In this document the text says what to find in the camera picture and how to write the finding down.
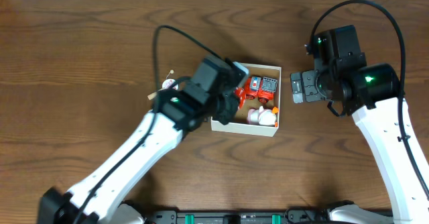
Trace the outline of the red polyhedral die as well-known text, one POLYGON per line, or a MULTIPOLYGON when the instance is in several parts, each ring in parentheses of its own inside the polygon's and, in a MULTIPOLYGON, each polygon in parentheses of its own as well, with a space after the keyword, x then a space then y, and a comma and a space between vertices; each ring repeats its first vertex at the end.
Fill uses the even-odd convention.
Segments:
POLYGON ((237 87, 235 89, 235 95, 238 97, 239 99, 239 106, 238 109, 242 109, 244 104, 245 104, 245 100, 246 100, 246 96, 245 96, 245 90, 244 88, 241 87, 237 87))

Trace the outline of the red toy truck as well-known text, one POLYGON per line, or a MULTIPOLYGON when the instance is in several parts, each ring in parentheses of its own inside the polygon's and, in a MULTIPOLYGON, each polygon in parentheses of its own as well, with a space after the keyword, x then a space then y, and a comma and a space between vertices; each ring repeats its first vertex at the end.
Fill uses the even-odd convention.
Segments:
POLYGON ((274 99, 278 80, 269 77, 251 76, 244 85, 245 98, 257 99, 260 103, 268 103, 274 99))

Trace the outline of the white duck toy pink hat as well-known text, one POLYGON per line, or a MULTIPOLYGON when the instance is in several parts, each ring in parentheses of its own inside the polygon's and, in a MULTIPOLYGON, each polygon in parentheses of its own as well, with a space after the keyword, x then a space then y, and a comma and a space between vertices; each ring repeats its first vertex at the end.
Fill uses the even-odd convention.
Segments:
POLYGON ((247 113, 247 123, 249 125, 277 127, 279 112, 280 110, 277 107, 274 107, 273 109, 265 109, 261 106, 258 109, 250 109, 247 113))

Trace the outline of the small white rattle drum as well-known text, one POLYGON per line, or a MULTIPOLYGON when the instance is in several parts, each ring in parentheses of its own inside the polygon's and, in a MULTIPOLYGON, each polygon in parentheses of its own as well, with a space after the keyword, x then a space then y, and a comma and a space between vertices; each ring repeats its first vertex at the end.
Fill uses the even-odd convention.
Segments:
POLYGON ((175 80, 175 79, 170 78, 172 74, 174 74, 174 70, 173 70, 173 69, 171 69, 171 70, 169 71, 169 73, 168 73, 168 75, 167 75, 167 77, 166 77, 165 81, 162 83, 162 87, 161 87, 161 89, 159 89, 159 90, 157 90, 156 92, 153 92, 153 93, 151 93, 150 95, 148 95, 148 96, 147 96, 147 98, 148 98, 149 100, 154 99, 154 98, 156 97, 156 95, 157 95, 158 91, 160 91, 160 90, 164 90, 164 89, 168 89, 168 88, 170 88, 170 87, 171 87, 171 86, 176 82, 176 80, 175 80))

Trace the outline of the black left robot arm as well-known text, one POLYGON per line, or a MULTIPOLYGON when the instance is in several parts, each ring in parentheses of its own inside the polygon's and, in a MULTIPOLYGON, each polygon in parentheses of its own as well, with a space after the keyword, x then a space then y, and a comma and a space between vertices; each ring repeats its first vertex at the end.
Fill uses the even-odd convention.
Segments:
POLYGON ((223 125, 240 103, 235 90, 249 70, 207 56, 193 76, 160 89, 137 129, 101 166, 62 194, 50 188, 40 199, 38 223, 110 223, 123 199, 150 168, 207 117, 223 125))

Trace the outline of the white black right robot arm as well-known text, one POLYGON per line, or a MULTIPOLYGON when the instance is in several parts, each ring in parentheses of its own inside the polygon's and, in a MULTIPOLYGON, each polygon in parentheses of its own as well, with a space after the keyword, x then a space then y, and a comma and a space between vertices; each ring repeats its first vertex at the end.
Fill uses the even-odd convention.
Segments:
POLYGON ((351 116, 364 135, 391 202, 390 216, 343 202, 323 211, 326 223, 427 223, 428 163, 416 139, 400 80, 387 63, 368 66, 354 26, 312 36, 314 69, 291 74, 295 103, 327 101, 337 117, 351 116))

